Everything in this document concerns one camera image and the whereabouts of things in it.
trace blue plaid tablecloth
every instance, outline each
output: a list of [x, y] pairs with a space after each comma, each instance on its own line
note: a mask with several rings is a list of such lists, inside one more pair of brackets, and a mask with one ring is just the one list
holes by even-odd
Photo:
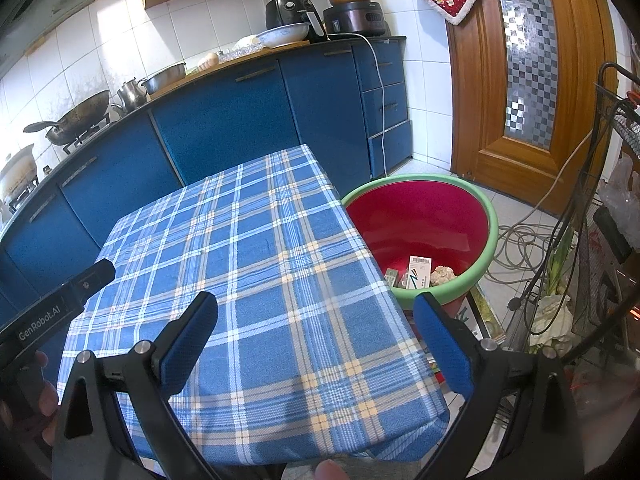
[[[170, 404], [210, 463], [419, 460], [443, 436], [449, 411], [424, 353], [308, 147], [121, 218], [100, 258], [116, 279], [71, 324], [61, 396], [79, 351], [102, 357], [153, 340], [208, 290], [218, 324]], [[140, 455], [152, 457], [128, 397], [120, 403]]]

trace range hood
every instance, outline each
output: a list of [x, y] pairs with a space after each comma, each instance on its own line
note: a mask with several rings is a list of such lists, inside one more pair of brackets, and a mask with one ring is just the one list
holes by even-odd
[[44, 34], [93, 0], [4, 0], [0, 4], [0, 78]]

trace finger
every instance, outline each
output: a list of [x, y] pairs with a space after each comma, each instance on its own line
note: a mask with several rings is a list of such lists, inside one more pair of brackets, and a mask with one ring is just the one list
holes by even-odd
[[333, 460], [324, 460], [318, 464], [314, 472], [315, 480], [349, 480], [347, 473]]
[[41, 368], [46, 368], [49, 364], [49, 358], [44, 352], [41, 352], [40, 350], [36, 350], [36, 361]]
[[53, 439], [56, 436], [57, 423], [58, 423], [58, 416], [56, 415], [55, 418], [51, 421], [51, 423], [44, 430], [42, 430], [42, 438], [50, 446], [53, 446]]
[[52, 415], [58, 408], [58, 392], [49, 381], [44, 381], [38, 406], [44, 416]]
[[9, 407], [2, 400], [0, 400], [0, 418], [2, 418], [6, 427], [11, 428], [14, 418], [11, 416]]

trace cutting board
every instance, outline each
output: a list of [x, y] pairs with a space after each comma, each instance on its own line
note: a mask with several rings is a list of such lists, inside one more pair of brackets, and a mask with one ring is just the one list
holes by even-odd
[[230, 61], [226, 61], [224, 63], [214, 65], [210, 68], [207, 68], [206, 70], [203, 70], [202, 72], [191, 73], [187, 75], [187, 77], [185, 77], [184, 79], [180, 79], [180, 81], [176, 81], [175, 83], [172, 83], [169, 86], [165, 86], [164, 88], [158, 90], [155, 94], [150, 95], [149, 97], [151, 99], [156, 99], [161, 95], [164, 95], [167, 92], [174, 90], [175, 88], [178, 88], [179, 86], [188, 84], [192, 81], [195, 81], [196, 79], [209, 75], [213, 72], [217, 72], [218, 70], [222, 70], [223, 68], [228, 68], [233, 65], [244, 63], [245, 61], [256, 59], [258, 57], [268, 56], [269, 54], [274, 54], [276, 52], [283, 52], [285, 50], [300, 48], [301, 46], [307, 46], [308, 44], [309, 44], [308, 41], [296, 41], [295, 43], [290, 43], [288, 45], [283, 45], [283, 46], [277, 46], [276, 48], [264, 48], [258, 52], [254, 52], [253, 54], [248, 54], [247, 56], [238, 57], [236, 59], [232, 59]]

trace white cable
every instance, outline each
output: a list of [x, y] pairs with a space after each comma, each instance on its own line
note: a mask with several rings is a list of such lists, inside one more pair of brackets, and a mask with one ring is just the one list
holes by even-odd
[[386, 174], [386, 154], [385, 154], [385, 132], [388, 129], [385, 127], [385, 86], [382, 84], [382, 76], [380, 75], [380, 67], [378, 66], [378, 56], [376, 56], [376, 51], [373, 50], [373, 45], [370, 43], [370, 41], [367, 38], [365, 38], [362, 34], [356, 34], [355, 32], [334, 32], [333, 34], [327, 34], [327, 37], [329, 36], [357, 36], [359, 38], [362, 38], [364, 41], [366, 41], [367, 44], [369, 45], [369, 48], [371, 49], [371, 53], [373, 54], [373, 61], [376, 65], [376, 72], [378, 72], [378, 80], [380, 81], [380, 88], [382, 88], [382, 141], [381, 141], [382, 165], [385, 167], [385, 176], [388, 176]]
[[[592, 130], [590, 130], [589, 133], [584, 137], [584, 139], [580, 141], [580, 144], [578, 144], [575, 147], [575, 149], [572, 152], [572, 154], [569, 155], [569, 158], [564, 162], [564, 164], [560, 168], [560, 171], [558, 171], [558, 174], [556, 175], [556, 178], [553, 181], [553, 184], [551, 184], [551, 187], [549, 188], [549, 190], [540, 199], [540, 201], [531, 209], [531, 211], [529, 211], [529, 213], [527, 215], [525, 215], [523, 218], [521, 218], [519, 221], [517, 221], [515, 224], [513, 224], [511, 226], [508, 226], [508, 225], [500, 225], [500, 226], [498, 226], [498, 230], [502, 231], [502, 234], [500, 234], [500, 236], [498, 237], [498, 241], [500, 241], [500, 240], [502, 240], [504, 238], [504, 242], [503, 242], [502, 246], [498, 249], [498, 251], [495, 253], [494, 261], [498, 262], [505, 269], [507, 269], [507, 270], [522, 270], [522, 271], [535, 270], [535, 269], [538, 268], [540, 263], [542, 263], [542, 258], [544, 258], [544, 253], [546, 251], [546, 247], [548, 246], [550, 238], [551, 238], [551, 232], [540, 233], [540, 229], [542, 229], [542, 230], [547, 229], [548, 231], [551, 231], [553, 229], [553, 226], [542, 226], [542, 225], [535, 225], [535, 224], [526, 224], [525, 220], [527, 218], [529, 218], [531, 215], [533, 215], [533, 213], [535, 213], [540, 208], [542, 203], [551, 194], [551, 192], [556, 187], [556, 184], [560, 180], [560, 177], [562, 176], [562, 173], [564, 172], [566, 167], [569, 165], [569, 162], [572, 160], [572, 158], [574, 158], [576, 153], [578, 153], [578, 150], [580, 150], [580, 148], [583, 146], [583, 144], [591, 137], [591, 133], [592, 133]], [[515, 241], [511, 240], [511, 235], [515, 235], [515, 237], [516, 237]], [[509, 243], [515, 244], [518, 247], [518, 250], [520, 251], [520, 256], [521, 256], [521, 259], [520, 259], [519, 262], [512, 262], [511, 261], [509, 255], [507, 253], [507, 250], [506, 250], [507, 244], [509, 244]], [[536, 264], [533, 264], [531, 262], [531, 260], [530, 260], [531, 254], [530, 254], [529, 251], [527, 251], [529, 248], [532, 248], [532, 247], [538, 247], [542, 251], [541, 252], [542, 258]], [[507, 260], [506, 262], [501, 261], [499, 259], [499, 257], [501, 256], [502, 253], [504, 253], [504, 255], [506, 257], [506, 260]], [[510, 282], [505, 282], [504, 280], [499, 280], [498, 278], [496, 278], [494, 275], [492, 275], [492, 273], [489, 270], [487, 270], [486, 273], [488, 275], [488, 279], [489, 280], [491, 280], [492, 282], [495, 282], [495, 283], [500, 283], [502, 285], [514, 285], [515, 283], [523, 283], [523, 282], [528, 282], [529, 281], [529, 279], [526, 278], [526, 279], [522, 279], [522, 280], [513, 280], [513, 281], [510, 281]]]

